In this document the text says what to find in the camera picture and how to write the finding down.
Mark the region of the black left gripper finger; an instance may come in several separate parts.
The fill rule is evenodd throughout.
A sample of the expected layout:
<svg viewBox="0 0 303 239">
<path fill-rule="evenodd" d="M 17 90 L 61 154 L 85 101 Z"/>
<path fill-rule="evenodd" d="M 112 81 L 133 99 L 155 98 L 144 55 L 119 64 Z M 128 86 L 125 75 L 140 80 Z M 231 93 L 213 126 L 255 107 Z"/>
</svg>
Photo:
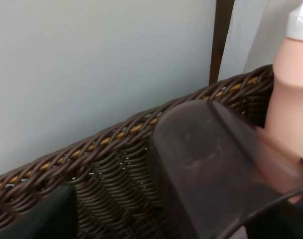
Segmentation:
<svg viewBox="0 0 303 239">
<path fill-rule="evenodd" d="M 0 239 L 76 239 L 77 235 L 76 191 L 63 185 L 0 232 Z"/>
</svg>

